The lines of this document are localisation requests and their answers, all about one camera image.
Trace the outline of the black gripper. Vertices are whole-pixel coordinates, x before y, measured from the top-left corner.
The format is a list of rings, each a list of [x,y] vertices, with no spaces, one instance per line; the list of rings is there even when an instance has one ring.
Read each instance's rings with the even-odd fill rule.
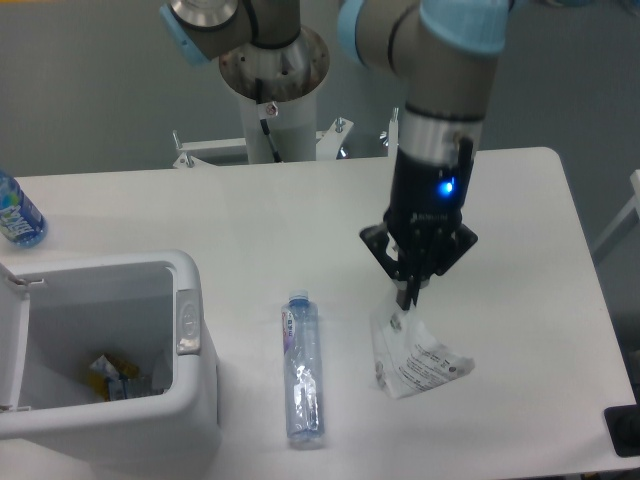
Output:
[[[432,165],[399,150],[383,222],[360,232],[394,282],[396,303],[403,311],[417,304],[423,284],[433,274],[444,275],[478,240],[462,223],[473,147],[470,138],[461,138],[451,166]]]

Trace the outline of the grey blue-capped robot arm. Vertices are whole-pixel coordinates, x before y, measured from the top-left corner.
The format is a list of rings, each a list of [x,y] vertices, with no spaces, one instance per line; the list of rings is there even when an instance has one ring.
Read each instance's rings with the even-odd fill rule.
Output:
[[[357,63],[406,81],[388,208],[360,236],[417,303],[476,242],[462,221],[474,158],[504,49],[510,1],[344,1],[337,33]],[[329,70],[323,39],[297,1],[168,1],[160,17],[194,65],[216,62],[246,104],[253,163],[316,155],[315,93]]]

